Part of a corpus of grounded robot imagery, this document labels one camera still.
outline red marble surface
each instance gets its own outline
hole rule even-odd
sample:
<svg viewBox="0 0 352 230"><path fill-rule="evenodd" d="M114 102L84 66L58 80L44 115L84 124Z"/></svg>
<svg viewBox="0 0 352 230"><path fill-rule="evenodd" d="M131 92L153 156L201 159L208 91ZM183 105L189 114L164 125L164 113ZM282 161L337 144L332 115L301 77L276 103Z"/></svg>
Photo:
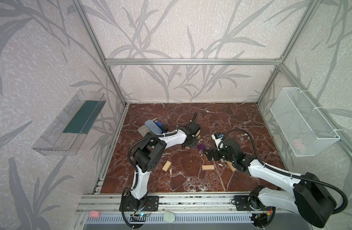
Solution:
<svg viewBox="0 0 352 230"><path fill-rule="evenodd" d="M121 193L130 187L134 170L126 159L129 147L142 138L138 128L148 119L156 118L174 130L177 124L187 123L194 112L198 112L197 124L201 126L199 144L215 148L211 135L225 134L233 128L246 129L252 133L263 161L279 168L284 164L273 140L263 122L255 103L188 103L188 104L131 104L122 127L113 157L111 159L101 193ZM246 134L232 132L243 152L253 154ZM162 170L169 160L172 165L167 172ZM203 171L204 164L214 164L215 170ZM258 185L277 187L242 172L232 172L226 162L208 161L205 155L195 149L181 149L181 145L166 149L158 166L152 171L148 192L207 192L207 191L252 191Z"/></svg>

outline small wooden block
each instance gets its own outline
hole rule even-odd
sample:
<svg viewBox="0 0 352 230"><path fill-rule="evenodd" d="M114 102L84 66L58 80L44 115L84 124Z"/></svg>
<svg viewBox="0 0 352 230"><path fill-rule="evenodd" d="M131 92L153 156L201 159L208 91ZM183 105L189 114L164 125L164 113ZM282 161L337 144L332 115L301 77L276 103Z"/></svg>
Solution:
<svg viewBox="0 0 352 230"><path fill-rule="evenodd" d="M197 136L197 139L200 139L200 130L197 132L195 136Z"/></svg>
<svg viewBox="0 0 352 230"><path fill-rule="evenodd" d="M214 170L214 165L202 165L203 170Z"/></svg>
<svg viewBox="0 0 352 230"><path fill-rule="evenodd" d="M171 166L171 162L167 161L165 163L165 165L163 166L162 170L167 172L167 170L170 168L170 166Z"/></svg>
<svg viewBox="0 0 352 230"><path fill-rule="evenodd" d="M234 168L234 167L232 166L232 163L231 163L231 162L227 161L227 164L228 164L228 166L230 167L231 171L233 171L233 172L236 171L236 168Z"/></svg>

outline wire mesh basket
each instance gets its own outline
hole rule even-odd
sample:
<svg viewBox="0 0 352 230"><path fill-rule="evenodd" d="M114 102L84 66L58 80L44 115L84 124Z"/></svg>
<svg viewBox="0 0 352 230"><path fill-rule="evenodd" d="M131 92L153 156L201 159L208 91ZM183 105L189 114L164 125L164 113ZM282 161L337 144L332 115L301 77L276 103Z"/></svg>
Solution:
<svg viewBox="0 0 352 230"><path fill-rule="evenodd" d="M296 156L317 155L340 139L299 88L282 88L271 112Z"/></svg>

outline ventilation slot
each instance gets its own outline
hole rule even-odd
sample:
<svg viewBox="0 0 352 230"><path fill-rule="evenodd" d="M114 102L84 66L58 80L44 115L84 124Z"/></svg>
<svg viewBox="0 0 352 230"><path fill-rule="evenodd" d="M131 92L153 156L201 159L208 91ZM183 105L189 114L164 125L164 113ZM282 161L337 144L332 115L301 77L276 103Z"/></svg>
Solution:
<svg viewBox="0 0 352 230"><path fill-rule="evenodd" d="M134 223L131 214L127 214L129 222ZM175 224L180 223L252 223L252 214L175 214ZM151 214L149 217L134 217L139 224L166 224L163 214ZM86 219L86 224L123 224L121 214L101 214L98 218Z"/></svg>

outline blue sponge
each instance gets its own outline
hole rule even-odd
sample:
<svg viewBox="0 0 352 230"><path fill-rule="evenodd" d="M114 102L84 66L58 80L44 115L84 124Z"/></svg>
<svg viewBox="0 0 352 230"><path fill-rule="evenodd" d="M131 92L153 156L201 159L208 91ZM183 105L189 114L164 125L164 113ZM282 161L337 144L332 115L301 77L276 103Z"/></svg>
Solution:
<svg viewBox="0 0 352 230"><path fill-rule="evenodd" d="M148 127L148 129L150 129L154 134L162 134L162 129L160 129L160 127L154 123L154 121L152 120L147 120L145 122L145 125Z"/></svg>

